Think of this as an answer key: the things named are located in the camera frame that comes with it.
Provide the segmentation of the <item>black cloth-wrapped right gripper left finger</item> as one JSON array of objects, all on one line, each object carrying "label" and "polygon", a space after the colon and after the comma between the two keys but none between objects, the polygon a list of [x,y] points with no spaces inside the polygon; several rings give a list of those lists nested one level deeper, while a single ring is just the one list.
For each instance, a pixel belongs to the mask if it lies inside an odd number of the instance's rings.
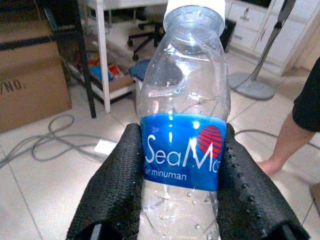
[{"label": "black cloth-wrapped right gripper left finger", "polygon": [[[89,180],[69,226],[68,240],[135,240],[143,185],[140,126],[128,124],[119,142]],[[95,227],[100,227],[94,237]]]}]

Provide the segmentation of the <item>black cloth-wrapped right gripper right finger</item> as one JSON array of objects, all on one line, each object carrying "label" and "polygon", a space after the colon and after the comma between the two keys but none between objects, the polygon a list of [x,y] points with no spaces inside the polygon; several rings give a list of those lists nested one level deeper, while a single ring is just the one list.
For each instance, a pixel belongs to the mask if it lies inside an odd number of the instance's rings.
[{"label": "black cloth-wrapped right gripper right finger", "polygon": [[231,124],[226,127],[217,197],[223,240],[310,239],[277,186],[236,141]]}]

